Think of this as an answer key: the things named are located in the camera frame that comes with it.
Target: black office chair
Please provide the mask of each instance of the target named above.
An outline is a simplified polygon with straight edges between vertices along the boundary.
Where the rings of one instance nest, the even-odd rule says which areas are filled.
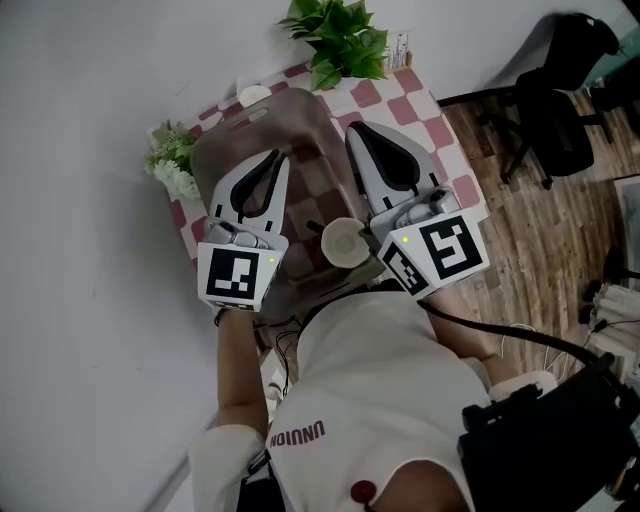
[[[509,169],[500,177],[509,183],[527,151],[533,149],[540,162],[547,190],[552,176],[568,176],[593,165],[593,151],[585,125],[602,126],[607,140],[611,132],[599,109],[580,116],[563,92],[580,88],[596,62],[605,53],[619,49],[618,39],[602,21],[584,14],[563,16],[553,34],[544,66],[520,75],[511,100],[518,108],[520,124],[484,112],[481,125],[493,122],[496,128],[510,130],[522,138]]]

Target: red button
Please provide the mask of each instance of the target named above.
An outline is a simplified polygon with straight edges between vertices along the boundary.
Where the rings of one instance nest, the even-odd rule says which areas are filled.
[[[368,504],[376,495],[376,484],[360,480],[351,486],[351,499],[356,503]]]

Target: cable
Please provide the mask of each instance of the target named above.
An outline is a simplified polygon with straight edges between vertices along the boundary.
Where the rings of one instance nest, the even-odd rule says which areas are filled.
[[[598,361],[598,357],[589,350],[574,345],[573,343],[569,343],[567,341],[555,338],[553,336],[549,336],[547,334],[543,334],[540,332],[532,332],[527,331],[525,329],[518,329],[515,327],[506,327],[503,325],[493,325],[493,324],[483,324],[480,322],[472,322],[471,320],[465,320],[463,318],[458,318],[453,315],[448,315],[434,308],[432,305],[427,304],[425,302],[418,302],[418,305],[424,309],[425,311],[432,313],[440,318],[444,318],[445,320],[449,320],[450,322],[455,322],[457,324],[463,325],[465,327],[469,327],[471,329],[476,329],[478,331],[489,332],[492,334],[513,336],[515,338],[520,338],[523,340],[532,341],[533,343],[537,343],[539,345],[546,345],[551,348],[555,348],[556,350],[560,350],[561,352],[567,352],[571,354],[573,357],[578,359],[580,362],[591,365]]]
[[[292,341],[291,343],[289,343],[289,345],[287,345],[287,348],[283,352],[282,348],[280,348],[280,340],[284,339],[290,334],[300,334],[300,331],[281,332],[276,336],[276,341],[274,343],[275,349],[278,351],[278,354],[280,354],[280,357],[282,358],[282,361],[284,363],[285,381],[284,381],[284,388],[282,389],[282,396],[287,396],[287,393],[289,391],[289,361],[287,361],[287,350],[289,350],[289,348],[291,347],[291,345],[293,345],[294,342]]]
[[[586,348],[587,345],[589,345],[589,339],[591,338],[591,335],[594,332],[600,332],[605,330],[607,327],[611,326],[611,325],[618,325],[618,324],[635,324],[637,322],[640,322],[640,319],[638,320],[620,320],[619,322],[607,322],[606,320],[601,320],[600,322],[598,322],[595,327],[593,329],[591,329],[591,331],[589,331],[589,334],[587,335],[587,339],[585,340],[584,344],[582,345],[582,348]],[[576,361],[574,359],[573,363],[571,363],[571,366],[569,367],[569,372],[571,372],[571,370],[573,370],[573,367],[576,365]]]
[[[509,327],[526,327],[527,329],[530,329],[533,332],[538,332],[533,327],[531,327],[530,325],[527,325],[527,324],[515,323],[515,324],[510,324]],[[505,340],[506,337],[507,337],[507,335],[503,334],[502,335],[502,340],[500,340],[500,357],[504,357],[504,340]],[[545,355],[544,358],[545,358],[544,362],[546,364],[547,363],[547,356]]]
[[[289,320],[285,320],[284,322],[280,322],[279,324],[254,324],[254,329],[262,329],[263,327],[284,327],[285,325],[289,325],[291,322],[295,322],[300,325],[300,322],[295,316],[289,318]]]

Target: paper cup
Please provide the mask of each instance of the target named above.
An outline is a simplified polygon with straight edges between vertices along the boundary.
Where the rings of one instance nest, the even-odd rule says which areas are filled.
[[[369,258],[369,246],[359,235],[364,224],[357,219],[340,217],[322,232],[322,253],[334,267],[356,268]]]

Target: person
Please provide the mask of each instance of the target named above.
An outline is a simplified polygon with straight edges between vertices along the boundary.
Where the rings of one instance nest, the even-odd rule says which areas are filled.
[[[426,301],[471,317],[455,287]],[[265,477],[282,512],[474,510],[457,453],[462,410],[517,376],[481,332],[405,292],[360,293],[306,325],[298,364],[269,427],[252,316],[222,315],[216,426],[189,452],[196,512],[275,510],[273,487],[254,485]]]

